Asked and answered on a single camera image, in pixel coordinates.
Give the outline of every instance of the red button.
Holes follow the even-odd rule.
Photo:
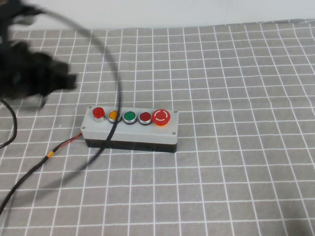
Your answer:
[[[96,107],[93,110],[93,116],[95,119],[101,119],[105,116],[105,111],[101,107]]]
[[[148,113],[148,112],[143,112],[143,113],[141,113],[140,114],[140,116],[139,116],[139,122],[140,122],[140,124],[142,124],[142,125],[148,125],[148,124],[151,124],[151,122],[152,122],[152,116],[151,116],[151,114],[150,113]]]
[[[166,125],[171,119],[171,114],[164,109],[159,109],[153,112],[152,120],[156,125]]]

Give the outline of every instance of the control box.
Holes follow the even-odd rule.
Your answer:
[[[113,127],[115,107],[89,106],[81,131],[88,147],[100,148]],[[122,108],[108,148],[176,152],[179,113],[166,109]]]

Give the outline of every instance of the red emergency stop button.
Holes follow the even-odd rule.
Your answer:
[[[105,120],[105,111],[101,107],[96,107],[93,109],[93,116],[96,122],[102,122]]]
[[[166,125],[171,119],[171,114],[164,109],[159,109],[153,112],[152,121],[159,126]]]

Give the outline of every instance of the black cable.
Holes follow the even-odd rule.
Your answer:
[[[17,121],[16,114],[15,114],[14,110],[12,109],[12,107],[4,99],[0,99],[0,102],[3,105],[5,105],[5,107],[11,112],[11,115],[13,117],[13,135],[9,139],[9,141],[7,141],[4,144],[0,145],[0,149],[2,149],[4,147],[8,146],[10,143],[12,143],[15,140],[16,135],[18,133],[18,121]]]
[[[82,35],[84,35],[86,38],[89,38],[91,40],[91,42],[93,42],[97,48],[99,49],[99,51],[103,54],[104,59],[106,59],[112,67],[112,71],[115,74],[115,79],[117,82],[117,92],[118,92],[118,108],[117,108],[117,112],[118,115],[116,116],[116,120],[113,124],[113,127],[111,129],[111,131],[109,132],[109,135],[107,136],[106,142],[105,144],[98,150],[98,152],[90,159],[90,161],[84,165],[82,165],[79,170],[84,170],[87,168],[88,165],[90,165],[91,163],[93,163],[101,154],[102,152],[109,146],[110,141],[116,131],[117,128],[117,124],[118,124],[118,118],[120,116],[121,113],[121,105],[122,105],[122,87],[121,87],[121,82],[120,82],[120,77],[119,77],[119,73],[118,73],[118,67],[116,66],[115,60],[113,58],[113,56],[111,55],[111,53],[108,51],[108,49],[106,47],[103,47],[103,43],[97,39],[97,37],[91,32],[89,32],[89,30],[83,28],[82,26],[80,26],[79,24],[77,24],[76,22],[72,21],[71,19],[53,12],[53,11],[49,11],[49,10],[40,10],[42,13],[63,22],[64,24],[70,26],[71,28],[77,30],[78,32],[80,32]]]
[[[110,62],[111,67],[112,67],[112,71],[114,72],[115,76],[114,78],[116,79],[117,82],[117,92],[118,92],[118,108],[117,108],[117,112],[118,115],[116,116],[116,120],[113,124],[113,127],[111,129],[111,131],[109,132],[109,135],[107,136],[106,142],[104,143],[104,145],[98,150],[98,152],[90,159],[89,162],[83,164],[78,171],[74,172],[72,175],[68,176],[67,178],[63,179],[63,183],[68,182],[70,180],[72,180],[74,177],[76,177],[80,171],[86,169],[90,164],[92,164],[100,155],[101,153],[109,146],[110,141],[116,131],[117,128],[117,124],[118,124],[118,119],[119,116],[121,114],[121,106],[122,106],[122,86],[121,86],[121,81],[120,81],[120,77],[119,77],[119,73],[118,73],[118,68],[116,67],[116,63],[114,58],[112,57],[112,55],[110,54],[110,52],[108,51],[108,49],[106,47],[103,47],[103,43],[98,40],[96,38],[96,36],[94,36],[93,33],[90,33],[89,30],[84,29],[82,26],[80,26],[79,24],[75,23],[74,21],[68,19],[67,17],[58,14],[56,12],[52,12],[52,11],[48,11],[48,10],[40,10],[42,13],[47,14],[48,16],[59,20],[63,23],[65,23],[66,25],[76,29],[77,31],[79,31],[82,35],[86,36],[87,38],[90,38],[91,42],[93,42],[97,48],[99,49],[99,51],[103,54],[104,59],[107,59],[107,61]],[[70,141],[66,140],[64,142],[62,142],[61,144],[59,144],[56,148],[54,148],[54,151],[58,150],[59,147],[63,144],[65,144],[66,142]],[[14,194],[14,192],[18,189],[18,187],[32,174],[34,173],[36,170],[38,170],[47,160],[49,159],[48,156],[45,156],[44,159],[38,163],[36,166],[34,166],[27,174],[25,174],[16,184],[15,186],[12,188],[12,190],[9,192],[9,194],[7,195],[7,197],[5,198],[5,200],[3,201],[3,203],[1,204],[0,207],[0,215],[2,214],[6,204],[8,203],[8,201],[10,200],[10,198],[12,197],[12,195]]]
[[[37,171],[44,163],[48,160],[48,156],[45,156],[37,165],[35,165],[33,168],[31,168],[11,189],[11,191],[8,193],[8,195],[5,197],[4,201],[2,202],[0,206],[0,215],[2,214],[5,206],[9,202],[12,195],[15,193],[15,191],[20,187],[20,185],[28,178],[30,177],[35,171]]]
[[[56,146],[52,152],[55,153],[56,151],[59,150],[60,146],[77,138],[73,137],[71,139],[68,139],[64,142],[62,142],[61,144],[59,144],[58,146]],[[37,165],[35,165],[33,168],[31,168],[15,185],[14,187],[11,189],[11,191],[6,195],[5,199],[3,200],[1,206],[0,206],[0,215],[2,214],[5,206],[7,205],[7,203],[9,202],[10,198],[13,196],[13,194],[15,193],[15,191],[21,186],[21,184],[27,180],[28,177],[30,177],[35,171],[37,171],[42,165],[44,165],[44,163],[49,159],[49,156],[46,155]]]

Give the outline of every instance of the green button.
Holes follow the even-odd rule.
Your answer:
[[[124,114],[124,122],[126,124],[134,124],[137,121],[137,116],[135,112],[126,112]]]
[[[124,117],[126,120],[133,120],[136,118],[136,114],[133,112],[126,112]]]

